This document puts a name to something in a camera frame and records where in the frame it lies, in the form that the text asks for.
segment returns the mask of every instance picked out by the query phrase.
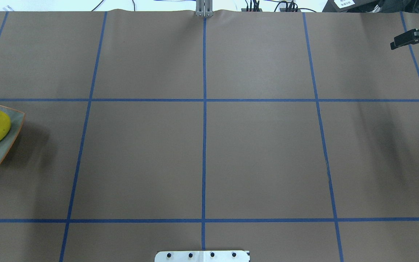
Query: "sticker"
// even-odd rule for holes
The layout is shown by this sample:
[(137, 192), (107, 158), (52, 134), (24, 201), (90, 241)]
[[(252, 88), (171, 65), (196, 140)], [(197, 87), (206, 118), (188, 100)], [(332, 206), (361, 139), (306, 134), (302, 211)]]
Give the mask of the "sticker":
[(354, 0), (334, 0), (334, 3), (336, 3), (339, 8), (345, 8), (355, 4)]

